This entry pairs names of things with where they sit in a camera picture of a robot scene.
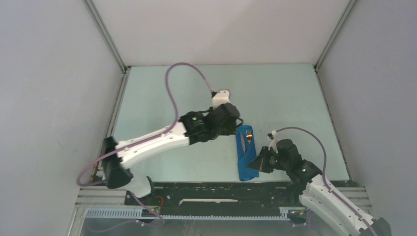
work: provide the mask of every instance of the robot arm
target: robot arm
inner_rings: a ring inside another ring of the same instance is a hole
[[[326,177],[323,178],[322,171],[316,165],[302,159],[297,147],[289,139],[278,140],[274,137],[271,145],[262,147],[260,154],[248,167],[265,173],[285,171],[292,181],[288,188],[299,195],[300,203],[320,216],[341,236],[374,236],[372,230],[377,236],[391,236],[389,223],[385,219],[376,220],[353,204]]]
[[[180,117],[172,129],[169,126],[144,136],[116,141],[104,140],[105,152],[122,148],[117,154],[103,160],[103,170],[108,188],[125,188],[141,198],[152,192],[149,177],[131,174],[129,168],[137,162],[172,148],[207,142],[219,135],[236,134],[239,111],[229,101],[227,90],[214,92],[212,107],[204,112],[189,112]]]

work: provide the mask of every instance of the white wall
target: white wall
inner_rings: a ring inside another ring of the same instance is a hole
[[[63,235],[121,71],[81,0],[0,3],[0,235]]]
[[[417,1],[359,1],[320,77],[353,175],[392,235],[415,235]]]
[[[348,0],[95,0],[127,65],[317,62]]]

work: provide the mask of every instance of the knife blade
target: knife blade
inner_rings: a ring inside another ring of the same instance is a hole
[[[240,141],[242,142],[243,154],[245,154],[246,153],[245,139],[243,139],[243,134],[242,133],[240,133]]]

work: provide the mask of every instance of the metal frame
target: metal frame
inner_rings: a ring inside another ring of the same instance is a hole
[[[114,127],[117,122],[119,110],[121,107],[121,102],[123,100],[124,91],[127,85],[127,80],[130,73],[130,68],[126,67],[117,48],[110,37],[109,32],[107,31],[98,11],[95,7],[93,0],[83,0],[87,6],[87,9],[90,11],[94,21],[97,24],[101,34],[103,35],[106,43],[110,47],[113,55],[115,56],[120,68],[124,72],[124,76],[121,79],[117,96],[113,105],[113,111],[109,117],[108,127],[105,133],[105,136],[110,136],[114,132]],[[325,60],[329,50],[331,49],[333,43],[335,42],[337,36],[339,35],[341,29],[346,23],[347,18],[351,14],[354,6],[358,0],[350,0],[344,13],[339,19],[329,41],[327,42],[323,52],[321,53],[316,65],[315,70],[317,73],[317,79],[319,81],[320,87],[322,88],[322,93],[324,100],[327,104],[325,94],[323,92],[323,87],[319,77],[319,70]],[[97,178],[103,176],[102,171],[99,167],[94,168],[94,172],[91,175],[91,178]],[[347,198],[349,198],[354,204],[360,206],[364,211],[372,214],[372,207],[368,199],[365,188],[363,187],[340,187],[338,188]],[[106,187],[87,187],[81,188],[77,201],[75,203],[70,222],[67,228],[67,236],[80,236],[82,233],[82,228],[84,225],[84,220],[86,218],[115,218],[115,219],[151,219],[153,217],[142,217],[142,207],[141,206],[126,206],[126,190],[125,189],[107,189]],[[291,206],[291,207],[279,207],[280,215],[273,217],[216,217],[216,216],[190,216],[190,215],[162,215],[166,219],[201,219],[201,220],[288,220],[287,213],[290,210],[304,209],[300,206]]]

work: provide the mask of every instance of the red wire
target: red wire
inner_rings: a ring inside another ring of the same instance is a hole
[[[155,198],[160,198],[161,199],[161,205],[159,205],[159,210],[161,210],[162,209],[162,206],[164,205],[164,198],[162,196],[160,196],[160,195],[155,196]]]

